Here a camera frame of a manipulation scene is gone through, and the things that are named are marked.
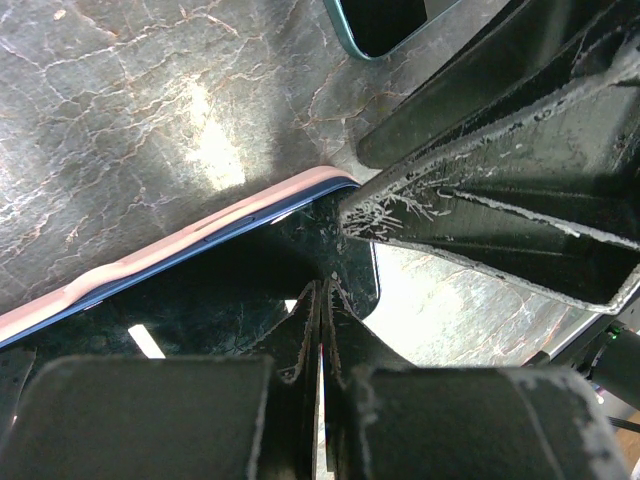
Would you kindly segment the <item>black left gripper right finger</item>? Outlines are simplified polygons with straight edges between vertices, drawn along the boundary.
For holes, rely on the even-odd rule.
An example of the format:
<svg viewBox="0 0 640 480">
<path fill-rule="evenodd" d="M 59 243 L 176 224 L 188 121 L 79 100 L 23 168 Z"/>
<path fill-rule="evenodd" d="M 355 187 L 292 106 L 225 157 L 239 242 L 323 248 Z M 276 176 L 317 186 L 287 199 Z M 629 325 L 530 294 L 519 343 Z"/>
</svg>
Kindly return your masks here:
<svg viewBox="0 0 640 480">
<path fill-rule="evenodd" d="M 413 365 L 322 293 L 328 468 L 339 479 L 624 479 L 588 385 L 565 367 Z"/>
</svg>

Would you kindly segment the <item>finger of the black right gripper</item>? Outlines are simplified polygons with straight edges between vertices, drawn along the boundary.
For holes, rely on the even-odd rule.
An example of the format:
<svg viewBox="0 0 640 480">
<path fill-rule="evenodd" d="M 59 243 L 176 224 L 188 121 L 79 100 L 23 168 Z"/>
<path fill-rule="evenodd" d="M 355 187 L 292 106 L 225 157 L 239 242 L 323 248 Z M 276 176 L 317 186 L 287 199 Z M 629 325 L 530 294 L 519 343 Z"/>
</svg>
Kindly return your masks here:
<svg viewBox="0 0 640 480">
<path fill-rule="evenodd" d="M 350 237 L 422 250 L 613 314 L 639 289 L 639 53 L 388 169 Z"/>
<path fill-rule="evenodd" d="M 384 169 L 607 70 L 639 28 L 636 1 L 510 1 L 357 145 Z"/>
</svg>

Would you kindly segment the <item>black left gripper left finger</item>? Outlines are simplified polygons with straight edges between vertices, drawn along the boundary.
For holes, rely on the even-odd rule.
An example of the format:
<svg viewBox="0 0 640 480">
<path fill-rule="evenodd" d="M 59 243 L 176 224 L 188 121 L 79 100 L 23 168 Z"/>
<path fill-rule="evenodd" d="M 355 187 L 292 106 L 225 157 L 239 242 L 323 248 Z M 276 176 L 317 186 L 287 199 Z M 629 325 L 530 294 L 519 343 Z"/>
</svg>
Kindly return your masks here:
<svg viewBox="0 0 640 480">
<path fill-rule="evenodd" d="M 31 383 L 5 479 L 311 479 L 321 286 L 247 353 L 72 356 Z"/>
</svg>

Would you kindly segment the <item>pink phone case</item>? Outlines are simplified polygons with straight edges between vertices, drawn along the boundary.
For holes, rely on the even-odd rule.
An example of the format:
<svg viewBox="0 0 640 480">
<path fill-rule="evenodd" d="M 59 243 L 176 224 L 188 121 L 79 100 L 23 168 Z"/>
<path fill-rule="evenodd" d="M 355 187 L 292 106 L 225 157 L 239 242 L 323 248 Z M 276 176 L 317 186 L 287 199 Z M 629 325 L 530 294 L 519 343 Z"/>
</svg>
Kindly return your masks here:
<svg viewBox="0 0 640 480">
<path fill-rule="evenodd" d="M 358 182 L 335 167 L 297 174 L 1 316 L 1 346 L 46 328 L 209 248 Z"/>
</svg>

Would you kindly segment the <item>blue-edged black phone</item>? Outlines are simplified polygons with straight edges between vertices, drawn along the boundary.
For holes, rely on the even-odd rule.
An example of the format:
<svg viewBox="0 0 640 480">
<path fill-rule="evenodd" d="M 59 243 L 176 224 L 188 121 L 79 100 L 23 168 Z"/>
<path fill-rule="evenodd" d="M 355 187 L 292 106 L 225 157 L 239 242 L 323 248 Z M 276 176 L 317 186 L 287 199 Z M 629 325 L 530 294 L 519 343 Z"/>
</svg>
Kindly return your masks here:
<svg viewBox="0 0 640 480">
<path fill-rule="evenodd" d="M 328 179 L 233 222 L 140 273 L 109 282 L 1 344 L 1 426 L 26 384 L 70 355 L 163 358 L 247 351 L 294 308 L 307 284 L 333 279 L 359 317 L 380 297 L 374 247 L 347 239 Z"/>
</svg>

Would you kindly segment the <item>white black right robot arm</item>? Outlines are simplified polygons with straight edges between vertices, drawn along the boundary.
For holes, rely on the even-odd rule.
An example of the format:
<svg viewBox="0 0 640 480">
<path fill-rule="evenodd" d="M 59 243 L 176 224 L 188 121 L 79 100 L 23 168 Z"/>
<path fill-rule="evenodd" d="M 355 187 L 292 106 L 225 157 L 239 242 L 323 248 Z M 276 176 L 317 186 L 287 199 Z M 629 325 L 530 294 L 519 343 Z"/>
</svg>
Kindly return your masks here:
<svg viewBox="0 0 640 480">
<path fill-rule="evenodd" d="M 638 404 L 637 2 L 508 2 L 358 154 L 347 236 L 590 311 L 531 363 Z"/>
</svg>

